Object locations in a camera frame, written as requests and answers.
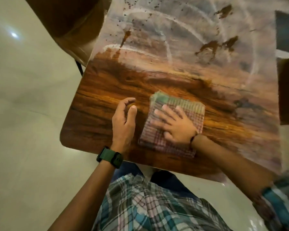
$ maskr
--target person's left arm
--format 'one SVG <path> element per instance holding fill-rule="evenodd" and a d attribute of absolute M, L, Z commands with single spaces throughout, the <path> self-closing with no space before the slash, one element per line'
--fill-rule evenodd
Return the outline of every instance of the person's left arm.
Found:
<path fill-rule="evenodd" d="M 135 132 L 136 106 L 131 106 L 127 118 L 124 115 L 126 106 L 133 102 L 135 98 L 121 100 L 112 117 L 113 138 L 110 149 L 122 155 L 130 146 Z M 48 230 L 91 230 L 114 171 L 115 167 L 110 162 L 102 160 Z"/>

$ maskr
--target person's right arm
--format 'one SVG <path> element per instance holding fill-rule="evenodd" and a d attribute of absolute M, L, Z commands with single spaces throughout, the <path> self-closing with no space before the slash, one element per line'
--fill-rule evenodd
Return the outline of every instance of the person's right arm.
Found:
<path fill-rule="evenodd" d="M 229 179 L 251 200 L 277 177 L 275 173 L 258 165 L 238 153 L 231 152 L 203 135 L 198 135 L 193 123 L 184 111 L 177 107 L 177 115 L 168 106 L 156 115 L 166 123 L 154 121 L 155 127 L 163 129 L 167 140 L 181 147 L 190 147 L 211 159 Z"/>

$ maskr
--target forearm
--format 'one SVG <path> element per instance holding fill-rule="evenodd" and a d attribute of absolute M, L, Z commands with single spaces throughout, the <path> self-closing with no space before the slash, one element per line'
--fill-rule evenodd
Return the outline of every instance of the forearm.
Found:
<path fill-rule="evenodd" d="M 270 185 L 276 177 L 267 168 L 221 147 L 205 136 L 195 137 L 192 147 L 211 159 L 250 199 Z"/>
<path fill-rule="evenodd" d="M 102 160 L 49 230 L 91 230 L 114 170 Z"/>

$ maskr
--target table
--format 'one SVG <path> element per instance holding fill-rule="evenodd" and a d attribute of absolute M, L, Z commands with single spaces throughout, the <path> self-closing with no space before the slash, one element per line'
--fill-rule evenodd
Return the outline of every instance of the table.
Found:
<path fill-rule="evenodd" d="M 223 181 L 208 159 L 137 145 L 149 97 L 162 90 L 206 106 L 203 134 L 281 169 L 274 8 L 280 0 L 113 0 L 60 134 L 70 148 L 111 145 L 119 100 L 135 97 L 125 160 Z"/>

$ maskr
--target shirt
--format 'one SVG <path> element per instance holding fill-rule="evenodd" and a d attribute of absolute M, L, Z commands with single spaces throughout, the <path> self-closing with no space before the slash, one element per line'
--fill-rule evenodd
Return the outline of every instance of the shirt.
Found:
<path fill-rule="evenodd" d="M 289 171 L 264 188 L 253 203 L 270 231 L 289 230 Z M 201 198 L 179 197 L 142 176 L 109 185 L 92 230 L 231 230 Z"/>

